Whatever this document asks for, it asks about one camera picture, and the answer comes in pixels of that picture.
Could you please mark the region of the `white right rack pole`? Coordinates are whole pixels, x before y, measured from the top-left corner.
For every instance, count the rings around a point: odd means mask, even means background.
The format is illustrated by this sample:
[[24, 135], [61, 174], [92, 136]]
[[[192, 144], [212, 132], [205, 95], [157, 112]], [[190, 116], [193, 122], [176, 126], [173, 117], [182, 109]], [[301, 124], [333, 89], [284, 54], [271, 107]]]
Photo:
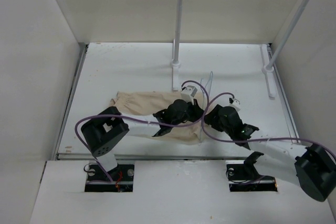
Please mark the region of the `white right rack pole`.
[[266, 86], [268, 91], [268, 96], [274, 99], [277, 96], [277, 87], [274, 77], [275, 72], [275, 61], [280, 55], [282, 49], [284, 48], [286, 42], [288, 41], [292, 31], [296, 27], [299, 19], [301, 18], [304, 10], [306, 9], [310, 0], [297, 0], [293, 10], [291, 11], [289, 18], [286, 19], [284, 28], [280, 29], [280, 42], [276, 47], [275, 52], [272, 56], [269, 56], [267, 45], [263, 44], [260, 46], [261, 56], [262, 56], [262, 73], [266, 79]]

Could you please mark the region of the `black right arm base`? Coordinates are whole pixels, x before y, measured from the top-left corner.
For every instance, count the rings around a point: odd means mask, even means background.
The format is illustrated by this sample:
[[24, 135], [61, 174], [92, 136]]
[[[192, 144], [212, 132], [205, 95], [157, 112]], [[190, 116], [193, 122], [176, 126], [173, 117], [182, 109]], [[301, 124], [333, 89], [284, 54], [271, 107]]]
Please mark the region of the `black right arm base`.
[[229, 191], [243, 192], [277, 192], [274, 177], [260, 175], [254, 167], [257, 159], [263, 156], [260, 152], [253, 152], [245, 160], [226, 161], [226, 177], [229, 181]]

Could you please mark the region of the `aluminium left frame rail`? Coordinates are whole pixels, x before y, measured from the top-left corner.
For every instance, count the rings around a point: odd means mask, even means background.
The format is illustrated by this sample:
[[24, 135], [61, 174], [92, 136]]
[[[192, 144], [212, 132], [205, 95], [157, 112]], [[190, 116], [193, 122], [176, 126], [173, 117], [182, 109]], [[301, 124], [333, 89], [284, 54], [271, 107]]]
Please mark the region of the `aluminium left frame rail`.
[[57, 160], [58, 157], [58, 150], [59, 150], [59, 146], [62, 140], [62, 136], [64, 134], [64, 130], [65, 130], [65, 126], [67, 124], [67, 120], [68, 120], [68, 116], [70, 113], [70, 109], [71, 109], [71, 105], [72, 105], [72, 101], [74, 99], [74, 95], [76, 92], [76, 88], [78, 85], [78, 81], [80, 78], [80, 74], [83, 68], [83, 64], [86, 58], [86, 54], [87, 54], [87, 50], [88, 50], [88, 44], [84, 43], [84, 42], [80, 42], [79, 44], [79, 55], [78, 55], [78, 60], [76, 63], [76, 68], [74, 71], [74, 76], [72, 78], [71, 81], [71, 86], [70, 86], [70, 90], [68, 92], [68, 97], [67, 97], [67, 101], [66, 101], [66, 106], [64, 109], [64, 112], [62, 114], [62, 118], [61, 118], [61, 124], [59, 126], [59, 130], [57, 132], [56, 138], [55, 138], [55, 143], [52, 149], [52, 154], [51, 154], [51, 160]]

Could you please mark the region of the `white rack pole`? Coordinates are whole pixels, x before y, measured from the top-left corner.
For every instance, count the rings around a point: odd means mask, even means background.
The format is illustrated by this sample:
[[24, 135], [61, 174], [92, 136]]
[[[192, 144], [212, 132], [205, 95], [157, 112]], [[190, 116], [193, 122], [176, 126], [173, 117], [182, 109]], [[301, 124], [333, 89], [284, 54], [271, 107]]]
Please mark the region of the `white rack pole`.
[[183, 0], [177, 0], [175, 34], [173, 40], [173, 58], [171, 61], [173, 91], [177, 91], [180, 88], [179, 69], [181, 63], [179, 61], [179, 49], [180, 49], [180, 37], [181, 37], [182, 8], [183, 8]]
[[292, 31], [296, 27], [299, 19], [301, 18], [304, 10], [306, 9], [310, 0], [297, 0], [293, 10], [291, 11], [289, 18], [286, 19], [284, 28], [280, 29], [280, 42], [276, 47], [275, 52], [272, 56], [269, 56], [267, 45], [263, 44], [260, 46], [261, 56], [262, 56], [262, 73], [266, 79], [266, 86], [268, 91], [268, 96], [274, 99], [277, 96], [277, 87], [274, 77], [275, 72], [275, 61], [280, 55], [282, 49], [284, 48], [286, 42], [288, 41]]

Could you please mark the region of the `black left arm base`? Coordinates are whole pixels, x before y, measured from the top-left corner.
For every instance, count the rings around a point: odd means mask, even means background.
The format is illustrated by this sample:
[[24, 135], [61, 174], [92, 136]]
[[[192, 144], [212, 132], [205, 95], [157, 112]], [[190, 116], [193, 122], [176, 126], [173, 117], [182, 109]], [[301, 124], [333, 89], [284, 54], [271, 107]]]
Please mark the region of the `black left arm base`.
[[95, 163], [84, 166], [87, 174], [86, 193], [131, 193], [133, 192], [134, 164], [119, 164], [110, 173], [110, 180], [102, 169]]

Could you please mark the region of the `aluminium right frame rail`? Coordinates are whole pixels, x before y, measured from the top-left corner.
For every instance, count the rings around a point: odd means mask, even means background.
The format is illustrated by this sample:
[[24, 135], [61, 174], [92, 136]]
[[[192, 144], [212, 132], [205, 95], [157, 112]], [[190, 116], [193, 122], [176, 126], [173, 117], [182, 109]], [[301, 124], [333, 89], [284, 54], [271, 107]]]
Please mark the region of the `aluminium right frame rail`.
[[262, 72], [266, 79], [268, 96], [270, 97], [270, 99], [273, 100], [279, 97], [289, 134], [291, 137], [298, 138], [299, 133], [292, 115], [292, 111], [277, 66], [276, 64], [273, 65], [272, 72], [267, 72], [265, 70], [265, 65], [267, 63], [270, 63], [270, 60], [273, 56], [271, 44], [263, 44], [262, 46], [260, 46], [260, 51], [263, 60]]

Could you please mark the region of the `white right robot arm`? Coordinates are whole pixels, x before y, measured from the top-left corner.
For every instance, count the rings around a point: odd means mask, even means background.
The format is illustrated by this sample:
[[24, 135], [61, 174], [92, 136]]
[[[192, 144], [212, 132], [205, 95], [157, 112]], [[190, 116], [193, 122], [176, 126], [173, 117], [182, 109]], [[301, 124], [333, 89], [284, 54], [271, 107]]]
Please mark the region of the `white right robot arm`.
[[251, 180], [271, 176], [300, 187], [310, 198], [324, 202], [335, 190], [335, 155], [318, 143], [293, 143], [291, 138], [270, 137], [260, 128], [243, 123], [232, 106], [217, 105], [202, 124], [226, 133], [230, 141], [252, 151], [244, 161]]

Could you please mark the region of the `beige trousers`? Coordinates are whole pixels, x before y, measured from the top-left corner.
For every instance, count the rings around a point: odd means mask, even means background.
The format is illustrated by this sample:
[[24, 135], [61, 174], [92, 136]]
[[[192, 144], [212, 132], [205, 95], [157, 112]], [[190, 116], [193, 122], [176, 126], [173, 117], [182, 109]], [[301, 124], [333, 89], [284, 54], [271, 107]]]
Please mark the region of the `beige trousers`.
[[[110, 106], [116, 106], [121, 113], [132, 115], [150, 115], [166, 109], [175, 100], [181, 98], [177, 92], [121, 92], [110, 101]], [[201, 137], [201, 124], [174, 128], [162, 137], [152, 137], [153, 140], [174, 142], [186, 145], [196, 145], [203, 141]]]

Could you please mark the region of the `aluminium front frame rail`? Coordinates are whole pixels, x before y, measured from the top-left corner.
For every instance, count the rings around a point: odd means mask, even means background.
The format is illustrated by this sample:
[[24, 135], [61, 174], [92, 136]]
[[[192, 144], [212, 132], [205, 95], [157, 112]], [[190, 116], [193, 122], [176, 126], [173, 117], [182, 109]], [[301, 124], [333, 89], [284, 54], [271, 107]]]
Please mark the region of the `aluminium front frame rail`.
[[[155, 155], [122, 155], [115, 154], [117, 160], [138, 160], [138, 161], [168, 161], [168, 160], [244, 160], [246, 157], [238, 156], [155, 156]], [[56, 160], [78, 161], [91, 160], [90, 154], [56, 154]]]

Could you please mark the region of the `white centre rack pole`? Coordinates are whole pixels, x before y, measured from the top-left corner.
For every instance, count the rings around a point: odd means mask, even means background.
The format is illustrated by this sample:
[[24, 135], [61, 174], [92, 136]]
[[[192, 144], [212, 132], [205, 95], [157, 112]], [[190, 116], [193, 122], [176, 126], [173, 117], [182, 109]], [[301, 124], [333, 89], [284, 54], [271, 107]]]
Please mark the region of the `white centre rack pole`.
[[183, 8], [183, 0], [177, 0], [175, 34], [173, 40], [173, 58], [171, 61], [173, 91], [177, 91], [180, 88], [179, 69], [181, 63], [179, 61], [179, 49], [180, 49], [180, 37], [181, 37], [182, 8]]

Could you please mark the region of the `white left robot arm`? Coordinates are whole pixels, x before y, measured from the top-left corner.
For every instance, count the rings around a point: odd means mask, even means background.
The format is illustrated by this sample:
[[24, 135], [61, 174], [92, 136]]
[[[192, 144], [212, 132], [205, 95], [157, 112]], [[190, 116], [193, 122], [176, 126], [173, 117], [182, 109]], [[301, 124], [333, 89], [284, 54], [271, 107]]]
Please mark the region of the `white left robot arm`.
[[127, 135], [143, 138], [172, 138], [175, 131], [195, 125], [204, 110], [196, 99], [186, 102], [175, 100], [166, 109], [150, 115], [122, 114], [110, 106], [81, 126], [88, 150], [98, 162], [100, 175], [113, 181], [118, 175], [118, 162], [112, 149]]

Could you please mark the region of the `aluminium frame rail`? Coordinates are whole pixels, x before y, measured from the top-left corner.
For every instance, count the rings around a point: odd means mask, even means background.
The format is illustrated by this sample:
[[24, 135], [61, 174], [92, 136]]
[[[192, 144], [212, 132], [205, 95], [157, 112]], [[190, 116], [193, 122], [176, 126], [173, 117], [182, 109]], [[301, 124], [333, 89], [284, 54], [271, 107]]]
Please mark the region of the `aluminium frame rail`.
[[78, 85], [78, 81], [80, 78], [80, 74], [83, 68], [83, 64], [86, 58], [86, 54], [87, 54], [87, 50], [88, 50], [88, 44], [84, 43], [84, 42], [80, 42], [79, 44], [79, 55], [78, 55], [78, 60], [76, 63], [76, 68], [74, 71], [74, 76], [72, 78], [71, 81], [71, 86], [70, 86], [70, 90], [68, 92], [68, 97], [67, 97], [67, 101], [66, 101], [66, 106], [64, 109], [64, 112], [62, 114], [62, 118], [61, 118], [61, 124], [59, 126], [59, 130], [57, 132], [56, 138], [55, 138], [55, 143], [52, 149], [52, 154], [51, 154], [51, 160], [57, 160], [58, 157], [58, 150], [59, 150], [59, 146], [62, 140], [62, 136], [64, 134], [64, 130], [65, 130], [65, 126], [67, 124], [67, 120], [68, 120], [68, 116], [70, 113], [70, 109], [71, 109], [71, 105], [72, 105], [72, 101], [74, 99], [74, 95], [76, 92], [76, 88]]
[[273, 65], [272, 72], [267, 72], [265, 70], [265, 65], [267, 63], [270, 63], [270, 60], [273, 56], [271, 44], [263, 44], [262, 46], [260, 46], [260, 51], [263, 60], [262, 72], [266, 79], [268, 96], [270, 97], [270, 99], [273, 100], [279, 97], [289, 134], [291, 137], [298, 138], [299, 133], [292, 115], [292, 111], [277, 66], [276, 64]]
[[[244, 160], [246, 157], [238, 156], [155, 156], [155, 155], [122, 155], [115, 154], [117, 160], [138, 160], [138, 161], [168, 161], [168, 160]], [[78, 161], [91, 160], [90, 154], [56, 154], [56, 160]]]

